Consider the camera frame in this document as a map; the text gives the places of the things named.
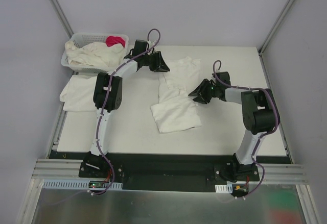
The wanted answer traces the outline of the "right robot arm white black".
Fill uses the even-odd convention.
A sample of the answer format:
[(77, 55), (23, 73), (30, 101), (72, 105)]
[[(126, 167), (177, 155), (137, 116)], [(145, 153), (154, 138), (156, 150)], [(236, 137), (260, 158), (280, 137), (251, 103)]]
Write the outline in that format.
[(280, 123), (280, 116), (270, 89), (251, 89), (232, 86), (228, 72), (216, 72), (213, 79), (204, 79), (189, 96), (200, 104), (212, 98), (241, 105), (245, 134), (233, 159), (220, 171), (223, 177), (242, 180), (254, 171), (256, 156), (265, 136), (272, 134)]

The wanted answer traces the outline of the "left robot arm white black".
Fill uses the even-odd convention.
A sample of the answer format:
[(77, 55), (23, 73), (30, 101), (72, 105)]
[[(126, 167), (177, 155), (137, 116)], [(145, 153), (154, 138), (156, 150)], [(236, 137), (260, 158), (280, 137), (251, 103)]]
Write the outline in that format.
[(79, 177), (113, 177), (114, 170), (108, 156), (109, 134), (113, 113), (122, 103), (123, 80), (144, 66), (152, 72), (170, 71), (161, 52), (155, 50), (156, 46), (157, 42), (150, 45), (149, 41), (136, 40), (134, 48), (114, 71), (98, 73), (93, 95), (97, 112), (96, 131), (90, 150), (80, 165)]

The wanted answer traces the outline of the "folded white t shirt stack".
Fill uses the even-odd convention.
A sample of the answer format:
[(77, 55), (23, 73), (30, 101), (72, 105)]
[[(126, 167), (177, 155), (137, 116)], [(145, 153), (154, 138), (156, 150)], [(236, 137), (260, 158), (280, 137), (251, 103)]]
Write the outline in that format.
[(73, 75), (63, 88), (59, 100), (64, 103), (66, 112), (96, 111), (93, 101), (97, 77), (87, 75)]

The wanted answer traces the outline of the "red garment in basket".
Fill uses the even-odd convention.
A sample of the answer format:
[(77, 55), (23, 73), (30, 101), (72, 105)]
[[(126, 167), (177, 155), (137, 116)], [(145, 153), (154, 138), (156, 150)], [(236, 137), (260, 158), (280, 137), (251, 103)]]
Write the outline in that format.
[(120, 44), (122, 47), (126, 45), (126, 41), (120, 36), (108, 36), (105, 43), (108, 47), (112, 47), (116, 44)]

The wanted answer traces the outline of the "cream clothes in basket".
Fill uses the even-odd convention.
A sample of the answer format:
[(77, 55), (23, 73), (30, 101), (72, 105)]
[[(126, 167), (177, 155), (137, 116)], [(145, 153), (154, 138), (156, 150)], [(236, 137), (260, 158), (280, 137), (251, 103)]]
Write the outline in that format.
[(68, 64), (108, 68), (118, 66), (124, 54), (120, 44), (108, 47), (104, 42), (93, 42), (78, 48), (73, 41), (68, 41), (65, 51)]

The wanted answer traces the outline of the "white plastic laundry basket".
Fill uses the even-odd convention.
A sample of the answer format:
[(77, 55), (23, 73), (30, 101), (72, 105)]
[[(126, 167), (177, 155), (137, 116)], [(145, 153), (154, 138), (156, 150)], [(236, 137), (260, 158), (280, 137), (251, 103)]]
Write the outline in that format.
[(75, 33), (65, 44), (61, 65), (75, 72), (113, 71), (126, 56), (128, 44), (124, 34)]

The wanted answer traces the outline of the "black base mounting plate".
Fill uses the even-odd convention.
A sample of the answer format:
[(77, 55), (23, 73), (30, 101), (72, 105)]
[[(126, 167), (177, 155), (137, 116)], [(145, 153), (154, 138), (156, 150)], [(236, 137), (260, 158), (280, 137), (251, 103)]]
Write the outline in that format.
[(232, 155), (164, 155), (53, 152), (50, 159), (82, 160), (81, 178), (106, 178), (121, 183), (124, 190), (214, 192), (230, 173)]

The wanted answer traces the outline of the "right aluminium frame post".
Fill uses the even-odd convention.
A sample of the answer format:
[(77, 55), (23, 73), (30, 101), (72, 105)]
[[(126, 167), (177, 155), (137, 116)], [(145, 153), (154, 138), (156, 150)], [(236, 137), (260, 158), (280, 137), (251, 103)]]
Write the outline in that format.
[(267, 47), (269, 46), (273, 37), (277, 34), (279, 28), (281, 27), (282, 23), (288, 16), (289, 12), (291, 11), (292, 7), (296, 3), (297, 0), (287, 0), (285, 5), (283, 6), (280, 14), (278, 15), (276, 21), (274, 22), (272, 28), (270, 29), (268, 35), (266, 36), (263, 44), (258, 49), (259, 56), (262, 56)]

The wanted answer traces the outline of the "aluminium frame post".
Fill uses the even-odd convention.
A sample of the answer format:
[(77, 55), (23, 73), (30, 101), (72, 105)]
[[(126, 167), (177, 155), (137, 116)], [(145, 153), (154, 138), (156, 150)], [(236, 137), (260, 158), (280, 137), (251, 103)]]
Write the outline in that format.
[(273, 37), (277, 34), (279, 28), (281, 27), (282, 23), (288, 16), (289, 12), (291, 11), (292, 7), (296, 3), (297, 0), (287, 0), (285, 5), (283, 6), (280, 14), (278, 15), (276, 21), (274, 22), (272, 28), (270, 29), (268, 35), (266, 36), (263, 44), (258, 49), (259, 56), (262, 56), (267, 47), (269, 46)]
[(52, 5), (61, 25), (63, 26), (67, 36), (69, 38), (72, 37), (72, 35), (74, 34), (74, 31), (71, 27), (71, 25), (69, 24), (69, 21), (64, 13), (64, 11), (62, 10), (62, 7), (60, 6), (60, 3), (58, 0), (49, 0), (50, 4)]

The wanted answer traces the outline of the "aluminium rail front right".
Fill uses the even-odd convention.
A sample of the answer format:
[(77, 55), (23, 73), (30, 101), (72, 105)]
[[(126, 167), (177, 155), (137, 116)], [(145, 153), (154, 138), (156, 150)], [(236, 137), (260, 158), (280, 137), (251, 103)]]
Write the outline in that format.
[(264, 184), (308, 185), (305, 168), (300, 164), (262, 164), (265, 169)]

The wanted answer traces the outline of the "aluminium rail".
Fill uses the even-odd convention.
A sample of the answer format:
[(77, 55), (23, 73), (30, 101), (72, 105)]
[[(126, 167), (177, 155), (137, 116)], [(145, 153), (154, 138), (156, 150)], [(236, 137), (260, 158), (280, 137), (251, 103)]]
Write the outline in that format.
[(32, 174), (36, 179), (78, 178), (82, 160), (38, 159)]
[(262, 164), (265, 169), (264, 184), (308, 185), (305, 168), (300, 164)]

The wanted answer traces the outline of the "left aluminium frame post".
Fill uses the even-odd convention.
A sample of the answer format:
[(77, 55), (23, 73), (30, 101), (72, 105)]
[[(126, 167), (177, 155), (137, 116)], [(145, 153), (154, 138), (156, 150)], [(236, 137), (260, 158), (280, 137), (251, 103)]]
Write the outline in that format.
[(62, 7), (60, 6), (60, 3), (58, 0), (49, 0), (50, 4), (52, 5), (61, 25), (63, 26), (67, 36), (69, 38), (72, 37), (72, 35), (74, 34), (74, 31), (71, 27), (71, 25), (69, 24), (69, 21), (64, 13), (64, 11), (62, 10)]

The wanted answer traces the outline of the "aluminium rail front left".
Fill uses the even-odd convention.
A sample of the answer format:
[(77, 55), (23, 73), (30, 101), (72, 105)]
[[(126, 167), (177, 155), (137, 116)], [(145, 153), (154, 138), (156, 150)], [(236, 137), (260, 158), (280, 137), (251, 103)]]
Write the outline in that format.
[(36, 179), (78, 178), (82, 160), (38, 159), (32, 174)]

